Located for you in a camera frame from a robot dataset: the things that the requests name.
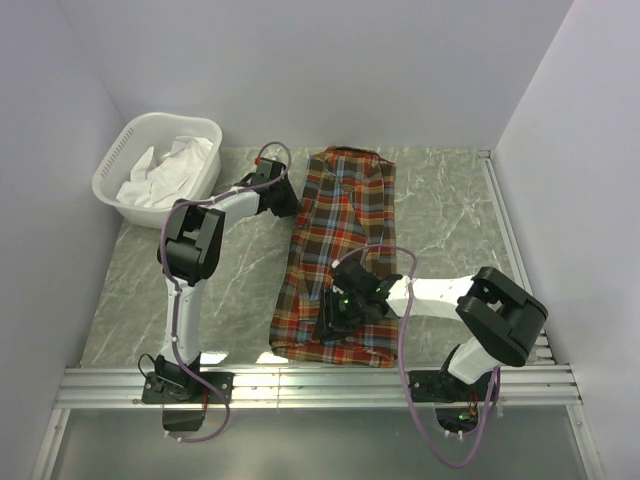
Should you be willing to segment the red brown plaid shirt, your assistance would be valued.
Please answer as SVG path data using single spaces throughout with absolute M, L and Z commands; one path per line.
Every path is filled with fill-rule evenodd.
M 349 255 L 383 279 L 396 271 L 395 165 L 378 153 L 332 146 L 308 159 L 285 277 L 269 329 L 280 357 L 387 368 L 397 359 L 398 326 L 367 320 L 349 333 L 317 338 L 331 264 Z

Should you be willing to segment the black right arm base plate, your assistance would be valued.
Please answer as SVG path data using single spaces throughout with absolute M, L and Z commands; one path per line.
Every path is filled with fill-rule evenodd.
M 466 384 L 445 371 L 411 370 L 408 373 L 411 399 L 417 403 L 458 403 L 483 399 L 491 373 Z

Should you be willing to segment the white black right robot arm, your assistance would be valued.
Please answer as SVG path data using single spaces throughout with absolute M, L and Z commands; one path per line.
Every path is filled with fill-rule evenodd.
M 345 260 L 333 264 L 330 278 L 313 333 L 320 342 L 402 314 L 459 320 L 468 328 L 470 339 L 449 353 L 439 372 L 413 381 L 429 402 L 461 402 L 487 388 L 494 368 L 523 366 L 548 318 L 539 300 L 493 267 L 454 279 L 379 278 L 359 261 Z

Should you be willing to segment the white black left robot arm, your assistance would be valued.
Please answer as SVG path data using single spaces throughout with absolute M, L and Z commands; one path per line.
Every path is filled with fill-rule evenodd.
M 258 157 L 256 169 L 229 190 L 206 200 L 179 200 L 161 229 L 157 257 L 168 293 L 166 333 L 154 360 L 156 379 L 179 402 L 195 399 L 199 374 L 198 330 L 204 287 L 215 272 L 224 234 L 266 210 L 286 218 L 298 211 L 288 179 L 290 165 Z

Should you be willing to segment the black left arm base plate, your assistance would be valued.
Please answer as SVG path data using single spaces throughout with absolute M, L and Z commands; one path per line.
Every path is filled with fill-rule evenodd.
M 200 376 L 215 387 L 220 396 L 191 377 L 181 386 L 149 373 L 143 387 L 141 403 L 146 405 L 222 404 L 231 400 L 234 374 L 226 371 L 202 372 Z

